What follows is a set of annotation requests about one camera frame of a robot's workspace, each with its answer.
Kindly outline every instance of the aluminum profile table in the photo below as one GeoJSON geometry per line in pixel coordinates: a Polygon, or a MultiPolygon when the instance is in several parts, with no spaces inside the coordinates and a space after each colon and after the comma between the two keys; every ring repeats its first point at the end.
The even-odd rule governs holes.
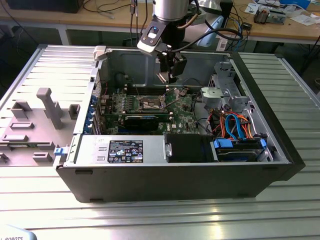
{"type": "MultiPolygon", "coordinates": [[[[37,50],[14,84],[25,82],[52,48],[58,49],[37,50]]],[[[84,49],[59,48],[58,56],[51,57],[69,58],[63,64],[80,67],[83,59],[71,55],[84,49]]],[[[29,229],[38,240],[320,239],[319,102],[285,60],[269,54],[240,56],[306,164],[292,179],[272,184],[256,198],[80,203],[51,166],[0,167],[1,222],[29,229]]],[[[89,68],[93,62],[87,60],[89,68]]],[[[12,96],[4,99],[9,102],[12,96]]]]}

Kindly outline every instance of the side panel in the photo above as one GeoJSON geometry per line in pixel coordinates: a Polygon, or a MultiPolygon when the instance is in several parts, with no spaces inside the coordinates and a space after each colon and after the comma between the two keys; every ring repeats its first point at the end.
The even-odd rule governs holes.
{"type": "Polygon", "coordinates": [[[238,76],[241,78],[241,81],[247,86],[249,89],[249,97],[254,99],[254,101],[259,106],[259,109],[265,118],[268,126],[270,127],[272,133],[274,134],[275,139],[279,143],[282,151],[284,152],[286,158],[293,164],[290,170],[284,174],[279,180],[289,180],[292,176],[298,173],[301,169],[303,169],[306,165],[300,157],[298,151],[295,146],[291,142],[288,137],[286,131],[283,126],[279,122],[277,116],[274,111],[270,107],[260,88],[258,87],[255,79],[252,74],[246,67],[243,59],[238,53],[234,53],[232,55],[235,64],[235,70],[238,76]]]}
{"type": "Polygon", "coordinates": [[[289,167],[58,167],[57,172],[79,202],[139,202],[255,197],[289,167]]]}

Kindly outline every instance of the blue latch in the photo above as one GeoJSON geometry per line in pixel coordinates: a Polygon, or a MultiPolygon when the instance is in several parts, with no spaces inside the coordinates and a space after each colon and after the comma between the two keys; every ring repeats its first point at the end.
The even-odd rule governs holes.
{"type": "Polygon", "coordinates": [[[55,155],[55,156],[63,156],[63,155],[67,155],[68,154],[68,147],[57,147],[55,150],[54,150],[54,152],[53,152],[53,154],[55,155]]]}
{"type": "Polygon", "coordinates": [[[218,138],[213,142],[214,148],[225,149],[225,148],[233,148],[232,141],[230,139],[218,138]]]}
{"type": "Polygon", "coordinates": [[[264,139],[260,140],[261,146],[265,149],[267,147],[267,143],[264,139]]]}

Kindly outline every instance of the table leg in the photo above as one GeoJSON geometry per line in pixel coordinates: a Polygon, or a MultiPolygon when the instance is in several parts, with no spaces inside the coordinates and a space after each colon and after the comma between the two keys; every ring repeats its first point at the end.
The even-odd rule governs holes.
{"type": "Polygon", "coordinates": [[[98,39],[99,39],[99,44],[102,45],[104,43],[104,39],[102,37],[102,31],[98,31],[98,39]]]}
{"type": "Polygon", "coordinates": [[[4,33],[10,38],[13,38],[15,36],[11,26],[9,25],[0,25],[0,29],[1,31],[4,31],[4,33]]]}
{"type": "Polygon", "coordinates": [[[67,28],[65,26],[59,26],[58,31],[62,45],[72,45],[67,28]]]}

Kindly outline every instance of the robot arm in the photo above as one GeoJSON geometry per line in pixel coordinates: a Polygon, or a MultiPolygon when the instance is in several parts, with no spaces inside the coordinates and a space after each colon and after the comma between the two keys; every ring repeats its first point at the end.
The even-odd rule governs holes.
{"type": "Polygon", "coordinates": [[[154,18],[144,31],[137,47],[144,54],[157,55],[160,62],[160,72],[157,76],[164,84],[175,83],[177,76],[184,72],[187,59],[180,54],[180,51],[186,47],[212,33],[217,33],[232,41],[240,41],[243,38],[242,34],[236,30],[210,27],[211,30],[206,31],[195,41],[179,48],[185,38],[186,28],[191,25],[204,24],[206,21],[205,12],[200,10],[198,0],[154,0],[153,16],[154,18]],[[231,32],[239,37],[224,36],[219,31],[231,32]]]}

